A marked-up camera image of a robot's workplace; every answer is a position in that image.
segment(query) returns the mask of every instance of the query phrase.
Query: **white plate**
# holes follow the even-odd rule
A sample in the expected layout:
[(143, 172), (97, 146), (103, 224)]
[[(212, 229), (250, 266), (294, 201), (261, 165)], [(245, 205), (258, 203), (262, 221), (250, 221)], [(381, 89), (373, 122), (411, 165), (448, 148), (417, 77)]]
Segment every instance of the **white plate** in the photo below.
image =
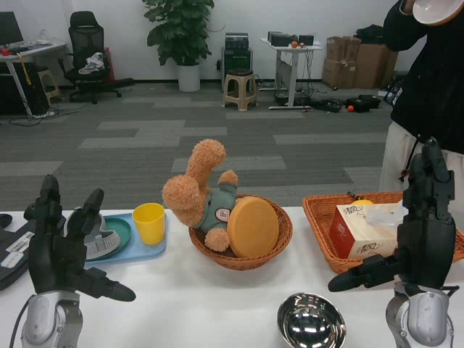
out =
[(464, 0), (416, 0), (413, 13), (426, 25), (441, 25), (452, 20), (464, 7)]

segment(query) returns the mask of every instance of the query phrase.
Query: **potted plant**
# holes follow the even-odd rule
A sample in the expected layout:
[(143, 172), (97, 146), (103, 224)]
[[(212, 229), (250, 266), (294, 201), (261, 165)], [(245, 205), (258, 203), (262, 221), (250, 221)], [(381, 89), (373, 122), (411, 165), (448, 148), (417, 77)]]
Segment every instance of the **potted plant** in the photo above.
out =
[(149, 10), (145, 17), (158, 25), (150, 31), (146, 43), (158, 45), (159, 63), (169, 58), (178, 65), (179, 89), (200, 89), (199, 58), (211, 54), (206, 43), (206, 22), (213, 0), (142, 0)]

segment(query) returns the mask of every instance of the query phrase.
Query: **computer monitor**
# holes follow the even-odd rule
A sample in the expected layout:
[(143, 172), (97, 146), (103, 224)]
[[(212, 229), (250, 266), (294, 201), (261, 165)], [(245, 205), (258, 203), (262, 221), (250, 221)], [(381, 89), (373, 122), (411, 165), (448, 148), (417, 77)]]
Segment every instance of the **computer monitor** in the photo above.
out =
[(0, 12), (0, 45), (24, 40), (14, 12)]

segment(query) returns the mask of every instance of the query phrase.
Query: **round wicker basket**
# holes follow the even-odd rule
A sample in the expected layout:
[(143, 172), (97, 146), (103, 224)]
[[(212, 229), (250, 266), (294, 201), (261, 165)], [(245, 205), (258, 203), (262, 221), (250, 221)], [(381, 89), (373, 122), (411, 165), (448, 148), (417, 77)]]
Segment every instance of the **round wicker basket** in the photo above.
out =
[[(251, 194), (241, 194), (239, 197), (245, 196), (254, 196)], [(278, 224), (279, 224), (279, 234), (277, 244), (275, 245), (274, 249), (263, 256), (259, 257), (237, 257), (231, 249), (227, 249), (223, 253), (216, 253), (210, 249), (208, 249), (204, 245), (204, 236), (205, 233), (201, 230), (197, 230), (195, 228), (190, 228), (188, 230), (190, 234), (191, 242), (194, 246), (205, 256), (208, 256), (211, 260), (216, 262), (217, 264), (229, 268), (231, 270), (252, 270), (254, 268), (261, 267), (267, 261), (273, 259), (275, 256), (279, 255), (289, 244), (291, 236), (293, 235), (293, 225), (291, 224), (290, 217), (287, 213), (280, 208), (277, 204), (273, 203), (272, 201), (264, 199), (268, 202), (275, 210), (275, 213), (278, 217)]]

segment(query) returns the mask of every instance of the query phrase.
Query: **yellow round lid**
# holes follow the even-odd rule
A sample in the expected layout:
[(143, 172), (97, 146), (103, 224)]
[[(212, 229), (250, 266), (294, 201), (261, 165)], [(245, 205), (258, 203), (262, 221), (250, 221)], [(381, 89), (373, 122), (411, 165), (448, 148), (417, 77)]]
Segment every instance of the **yellow round lid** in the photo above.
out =
[(245, 197), (233, 208), (227, 224), (231, 249), (238, 257), (269, 253), (278, 240), (278, 217), (264, 199)]

